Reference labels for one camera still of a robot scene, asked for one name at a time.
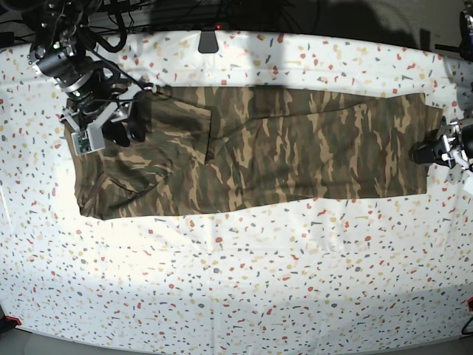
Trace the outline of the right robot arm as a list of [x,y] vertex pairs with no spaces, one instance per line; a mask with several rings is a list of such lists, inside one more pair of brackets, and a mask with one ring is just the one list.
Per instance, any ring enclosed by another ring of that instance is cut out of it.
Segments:
[[133,78],[96,50],[118,53],[128,37],[117,1],[111,1],[109,11],[118,26],[118,43],[110,44],[91,29],[89,17],[101,5],[101,1],[28,1],[19,8],[22,13],[38,14],[29,64],[37,73],[53,78],[67,95],[61,122],[76,155],[98,152],[107,141],[128,147],[146,138],[137,102],[153,86]]

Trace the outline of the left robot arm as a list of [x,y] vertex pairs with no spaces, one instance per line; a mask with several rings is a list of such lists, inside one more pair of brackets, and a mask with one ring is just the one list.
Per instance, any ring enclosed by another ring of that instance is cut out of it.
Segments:
[[[458,47],[437,44],[438,50],[458,53],[472,63],[472,2],[464,1],[464,9],[459,15],[461,42]],[[428,138],[411,148],[411,160],[417,165],[459,166],[463,171],[472,172],[472,81],[451,79],[460,87],[458,99],[463,113],[454,119],[442,118],[440,127],[434,129]]]

